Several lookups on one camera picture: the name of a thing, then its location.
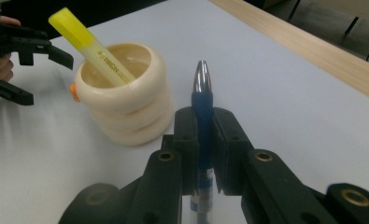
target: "hand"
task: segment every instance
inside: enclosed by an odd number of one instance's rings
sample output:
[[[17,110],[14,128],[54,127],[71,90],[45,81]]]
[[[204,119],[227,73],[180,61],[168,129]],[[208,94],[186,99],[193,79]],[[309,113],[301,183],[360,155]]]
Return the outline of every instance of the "hand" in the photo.
[[[21,22],[6,16],[0,17],[0,23],[21,26]],[[0,58],[0,80],[10,81],[13,77],[13,62],[10,60],[11,54],[6,54]]]

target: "blue pen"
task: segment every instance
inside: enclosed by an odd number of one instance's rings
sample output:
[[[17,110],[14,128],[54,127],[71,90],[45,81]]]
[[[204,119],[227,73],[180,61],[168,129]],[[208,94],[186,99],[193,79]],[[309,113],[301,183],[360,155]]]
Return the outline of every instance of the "blue pen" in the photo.
[[[198,186],[191,197],[192,224],[211,224],[213,168],[210,138],[213,122],[213,93],[205,61],[200,61],[193,81],[192,109],[198,124]]]

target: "pen holder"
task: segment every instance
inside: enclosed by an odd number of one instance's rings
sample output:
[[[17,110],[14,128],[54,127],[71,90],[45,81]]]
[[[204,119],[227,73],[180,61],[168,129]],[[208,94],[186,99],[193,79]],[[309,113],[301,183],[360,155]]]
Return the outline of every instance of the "pen holder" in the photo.
[[[101,130],[114,142],[136,146],[160,136],[174,115],[163,58],[138,43],[122,43],[108,50],[135,76],[114,87],[87,61],[75,76],[72,93],[85,104]]]

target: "dark background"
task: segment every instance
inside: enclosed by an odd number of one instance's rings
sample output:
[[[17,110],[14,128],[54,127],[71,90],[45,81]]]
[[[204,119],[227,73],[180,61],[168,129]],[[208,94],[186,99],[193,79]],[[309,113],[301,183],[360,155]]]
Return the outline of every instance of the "dark background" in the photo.
[[[2,15],[21,21],[21,26],[47,32],[49,38],[60,34],[48,17],[67,7],[86,27],[149,7],[165,0],[11,0],[2,4]]]

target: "pen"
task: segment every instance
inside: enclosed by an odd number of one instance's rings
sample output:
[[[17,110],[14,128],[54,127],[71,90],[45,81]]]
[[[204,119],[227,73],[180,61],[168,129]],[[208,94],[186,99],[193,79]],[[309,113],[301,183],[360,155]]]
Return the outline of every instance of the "pen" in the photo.
[[[114,55],[64,7],[49,18],[49,23],[65,37],[113,86],[121,86],[135,77]]]
[[[191,197],[192,224],[212,223],[213,168],[210,137],[213,122],[213,93],[205,61],[199,61],[192,91],[192,110],[198,124],[197,194]]]

